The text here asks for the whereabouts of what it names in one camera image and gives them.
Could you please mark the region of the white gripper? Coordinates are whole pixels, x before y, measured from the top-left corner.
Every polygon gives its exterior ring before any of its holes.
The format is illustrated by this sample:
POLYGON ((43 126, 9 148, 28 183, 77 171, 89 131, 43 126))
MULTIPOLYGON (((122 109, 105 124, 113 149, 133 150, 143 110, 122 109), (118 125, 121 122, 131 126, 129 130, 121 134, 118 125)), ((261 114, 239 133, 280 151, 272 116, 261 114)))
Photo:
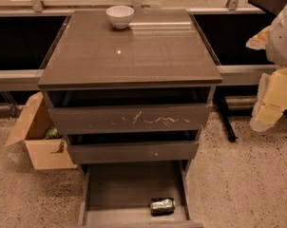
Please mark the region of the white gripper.
MULTIPOLYGON (((253 50, 266 49, 270 27, 262 29, 251 37, 246 46, 253 50)), ((287 67, 276 70, 271 76, 263 73, 258 83, 257 101, 255 102, 250 127, 257 132, 264 132, 275 125, 287 109, 287 67)))

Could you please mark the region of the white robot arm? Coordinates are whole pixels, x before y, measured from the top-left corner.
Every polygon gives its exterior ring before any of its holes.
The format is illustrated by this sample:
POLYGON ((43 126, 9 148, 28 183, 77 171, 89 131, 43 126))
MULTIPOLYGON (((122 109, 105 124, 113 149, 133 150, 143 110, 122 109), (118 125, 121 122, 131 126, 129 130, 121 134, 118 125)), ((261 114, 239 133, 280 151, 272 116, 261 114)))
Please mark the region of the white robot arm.
POLYGON ((273 127, 287 110, 287 4, 271 25, 250 38, 246 46, 264 49, 267 60, 277 65, 271 75, 263 73, 259 79, 250 120, 254 131, 263 132, 273 127))

